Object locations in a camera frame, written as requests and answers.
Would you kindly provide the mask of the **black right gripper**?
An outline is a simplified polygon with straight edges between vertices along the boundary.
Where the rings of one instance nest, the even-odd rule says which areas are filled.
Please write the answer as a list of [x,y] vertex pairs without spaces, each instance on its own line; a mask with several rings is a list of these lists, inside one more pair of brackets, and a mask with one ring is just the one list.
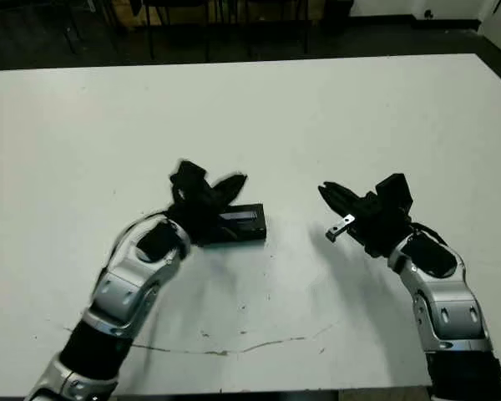
[[330,242],[347,232],[371,257],[390,257],[395,247],[413,232],[409,218],[400,208],[386,206],[371,191],[360,197],[332,181],[323,182],[318,191],[341,217],[325,234]]

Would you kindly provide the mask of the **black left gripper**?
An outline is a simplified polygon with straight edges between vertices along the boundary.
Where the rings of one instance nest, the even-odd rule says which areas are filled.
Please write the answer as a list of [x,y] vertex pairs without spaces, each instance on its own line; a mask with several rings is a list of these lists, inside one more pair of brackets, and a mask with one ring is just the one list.
[[165,211],[165,216],[178,224],[189,236],[193,245],[204,243],[207,236],[218,224],[219,214],[241,193],[247,175],[234,172],[218,180],[211,191],[188,192],[173,187],[173,203]]

